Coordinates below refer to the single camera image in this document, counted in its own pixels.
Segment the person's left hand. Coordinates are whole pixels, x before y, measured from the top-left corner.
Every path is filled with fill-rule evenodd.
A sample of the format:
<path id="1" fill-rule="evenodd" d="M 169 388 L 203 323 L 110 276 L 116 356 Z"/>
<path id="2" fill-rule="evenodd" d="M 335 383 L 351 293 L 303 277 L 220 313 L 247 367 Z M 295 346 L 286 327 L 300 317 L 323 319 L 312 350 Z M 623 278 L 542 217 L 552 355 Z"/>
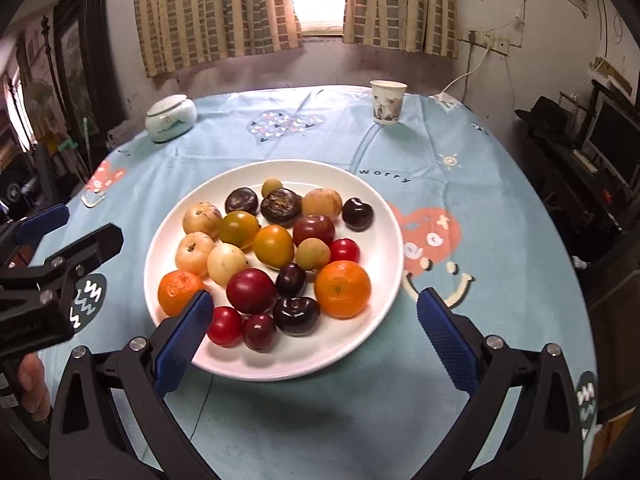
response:
<path id="1" fill-rule="evenodd" d="M 44 367 L 35 353 L 24 356 L 17 371 L 17 378 L 23 388 L 23 408 L 32 415 L 35 422 L 43 422 L 50 413 L 50 393 L 44 381 Z"/>

